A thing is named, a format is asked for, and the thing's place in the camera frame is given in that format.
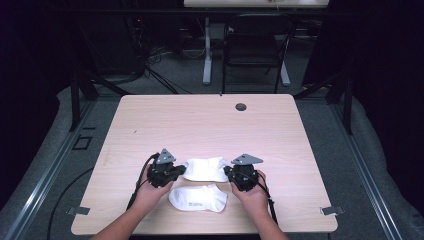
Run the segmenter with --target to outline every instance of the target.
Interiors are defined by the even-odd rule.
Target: white cloth
[[[221,212],[227,204],[227,194],[214,184],[177,187],[169,193],[171,204],[182,211]]]
[[[183,175],[185,179],[191,181],[228,182],[228,177],[224,173],[224,167],[227,166],[227,163],[222,157],[191,158],[184,165],[187,168]]]

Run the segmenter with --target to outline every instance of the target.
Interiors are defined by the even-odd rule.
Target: floor
[[[294,95],[303,90],[301,82],[312,48],[313,42],[291,41],[286,57],[291,85],[280,86],[279,94]],[[204,55],[200,53],[187,50],[176,55],[164,52],[155,58],[150,67],[172,81],[171,85],[181,94],[219,94],[219,45],[213,50],[212,83],[207,86],[201,80]],[[230,78],[236,83],[231,86],[232,91],[245,93],[245,88],[258,90],[253,80],[249,84],[237,84],[238,79],[257,78],[265,81],[261,91],[268,90],[267,87],[272,91],[272,84],[268,83],[273,81],[274,74],[272,71],[264,75],[260,71],[234,70],[230,72]],[[108,80],[119,81],[122,77],[108,76]],[[171,94],[152,75],[118,86],[134,94]],[[0,213],[1,239],[89,238],[72,234],[73,216],[66,212],[70,207],[79,206],[91,174],[89,169],[96,162],[119,103],[116,93],[102,85],[96,87],[100,97],[95,102],[86,102],[82,98],[83,119],[73,133],[68,131],[71,126],[70,89],[58,95],[61,107],[56,120],[21,184]],[[354,134],[350,136],[340,125],[340,107],[326,104],[323,98],[326,91],[321,89],[307,99],[297,100],[296,104],[330,200],[334,206],[342,206],[346,213],[337,217],[339,228],[331,234],[289,233],[290,239],[424,239],[423,218],[402,198],[385,171],[384,153],[361,104],[354,101]],[[77,150],[74,145],[81,136],[91,138],[85,150]],[[240,236],[220,238],[238,239]]]

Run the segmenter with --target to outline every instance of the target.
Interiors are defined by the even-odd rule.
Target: wooden table
[[[245,111],[235,106],[243,103]],[[280,227],[285,232],[331,232],[334,216],[296,104],[290,95],[139,95],[122,98],[105,139],[72,232],[95,234],[121,215],[147,158],[167,148],[182,164],[189,158],[243,153],[264,160]],[[208,185],[179,177],[173,187]],[[216,183],[228,194],[221,213],[183,212],[164,196],[134,234],[244,234],[256,229],[229,183]]]

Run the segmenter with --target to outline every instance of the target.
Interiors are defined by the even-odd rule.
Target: human arm
[[[265,174],[258,170],[262,176],[259,183],[265,186]],[[256,186],[250,191],[240,192],[234,183],[231,183],[233,194],[240,200],[244,210],[249,215],[253,224],[259,232],[262,240],[287,240],[286,234],[274,222],[268,212],[268,197],[265,191]]]
[[[147,171],[142,181],[147,179]],[[173,182],[162,188],[155,188],[148,182],[144,183],[137,192],[133,205],[91,239],[128,239],[141,220],[156,206],[160,198],[171,190]]]

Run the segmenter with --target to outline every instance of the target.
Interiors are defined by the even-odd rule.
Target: black cable
[[[249,176],[247,174],[244,174],[244,173],[238,172],[238,171],[235,171],[234,173],[240,174],[243,177],[248,178],[249,180],[251,180],[252,182],[257,184],[260,188],[262,188],[262,190],[264,190],[264,192],[265,192],[265,194],[267,195],[267,198],[268,198],[268,204],[269,204],[269,210],[271,211],[271,217],[274,220],[274,222],[278,225],[277,215],[275,214],[275,209],[274,209],[274,201],[272,201],[271,194],[269,194],[265,178],[261,174],[258,173],[258,175],[262,178],[262,180],[264,180],[264,184],[265,184],[265,187],[264,187],[262,184],[259,183],[259,181],[256,181],[255,179],[253,179],[251,176]]]
[[[143,178],[144,171],[146,170],[147,165],[149,164],[150,160],[152,160],[152,159],[157,159],[158,157],[159,157],[159,153],[155,153],[155,154],[153,154],[152,156],[150,156],[150,157],[149,157],[149,159],[147,159],[147,160],[146,160],[146,162],[144,163],[143,168],[141,169],[141,172],[140,172],[140,176],[138,177],[137,183],[135,184],[135,190],[134,190],[134,193],[131,195],[130,201],[128,202],[127,210],[128,210],[128,209],[132,206],[132,204],[134,203],[135,198],[137,197],[137,193],[138,193],[138,190],[140,189],[140,187],[141,187],[141,186],[143,186],[143,184],[144,184],[147,180],[149,180],[149,179],[146,179],[146,180],[144,180],[144,182],[141,182],[141,179]]]
[[[89,173],[90,171],[93,171],[93,168],[87,169],[86,171],[84,171],[83,173],[81,173],[78,177],[76,177],[71,183],[68,184],[68,186],[66,186],[65,190],[62,191],[62,193],[60,194],[59,199],[56,202],[56,205],[53,208],[53,211],[50,214],[50,219],[49,219],[49,225],[47,228],[47,240],[50,239],[50,232],[52,229],[52,222],[53,222],[53,217],[54,217],[54,213],[56,212],[56,208],[60,203],[60,200],[62,199],[62,197],[65,195],[66,191],[68,191],[68,189],[78,180],[80,179],[82,176],[84,176],[85,174]]]
[[[177,88],[181,89],[182,91],[186,92],[186,93],[190,93],[192,94],[192,92],[180,87],[178,84],[172,82],[171,80],[165,78],[164,76],[160,75],[159,73],[157,73],[156,71],[154,71],[153,69],[151,69],[150,67],[146,67],[146,70],[159,82],[161,83],[164,87],[166,87],[169,91],[171,91],[174,94],[179,94],[178,91],[172,86],[176,86]]]

